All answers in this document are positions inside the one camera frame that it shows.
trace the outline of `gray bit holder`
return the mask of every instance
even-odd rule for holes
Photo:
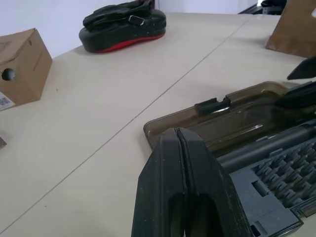
[[[316,213],[316,137],[255,155],[260,161],[230,173],[251,230],[255,237],[288,235],[303,225],[301,217]]]

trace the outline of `white wall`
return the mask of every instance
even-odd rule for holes
[[[237,14],[258,0],[158,0],[162,11]]]
[[[94,10],[129,0],[0,0],[0,36],[37,28],[52,57],[81,45],[78,33]],[[162,11],[238,13],[257,0],[156,0]]]

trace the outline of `buckle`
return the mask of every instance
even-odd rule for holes
[[[145,23],[145,19],[139,16],[130,15],[128,21],[134,25],[142,26]]]

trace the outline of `black clamp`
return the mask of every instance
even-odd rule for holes
[[[132,237],[252,237],[229,174],[184,128],[160,137],[138,179]]]
[[[302,61],[287,79],[310,79],[314,77],[316,77],[316,56]],[[287,109],[300,109],[316,105],[316,82],[308,82],[289,90],[276,100],[275,105]]]

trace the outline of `black object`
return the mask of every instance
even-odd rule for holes
[[[219,157],[218,162],[229,172],[239,170],[267,157],[278,149],[287,149],[316,135],[316,124],[304,124],[288,129],[270,139],[256,142],[245,148]]]
[[[139,176],[132,237],[253,236],[228,173],[187,129],[160,137]]]
[[[316,56],[302,61],[287,77],[288,80],[316,77]]]
[[[151,1],[132,1],[100,8],[83,20],[79,38],[89,52],[109,52],[165,34],[166,16]]]
[[[305,59],[287,77],[288,80],[310,79],[316,77],[316,56]],[[308,82],[289,90],[276,100],[278,107],[297,109],[316,105],[316,82]]]
[[[287,0],[264,0],[261,3],[262,13],[266,15],[281,15]]]

